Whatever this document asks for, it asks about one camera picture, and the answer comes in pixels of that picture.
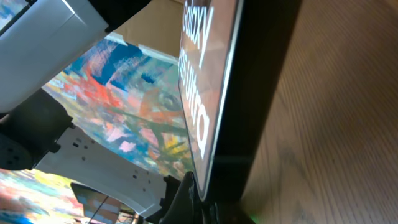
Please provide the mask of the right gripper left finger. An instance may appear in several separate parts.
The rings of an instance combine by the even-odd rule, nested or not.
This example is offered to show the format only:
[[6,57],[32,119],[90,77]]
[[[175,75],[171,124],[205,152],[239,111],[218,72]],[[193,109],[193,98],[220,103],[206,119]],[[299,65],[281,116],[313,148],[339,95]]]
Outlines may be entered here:
[[187,172],[160,224],[197,223],[198,192],[193,172]]

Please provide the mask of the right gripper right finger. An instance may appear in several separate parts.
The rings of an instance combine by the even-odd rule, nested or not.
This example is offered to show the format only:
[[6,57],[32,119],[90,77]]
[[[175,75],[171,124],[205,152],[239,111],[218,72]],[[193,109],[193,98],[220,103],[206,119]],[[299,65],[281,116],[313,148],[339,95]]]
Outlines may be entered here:
[[255,224],[236,203],[206,203],[205,224]]

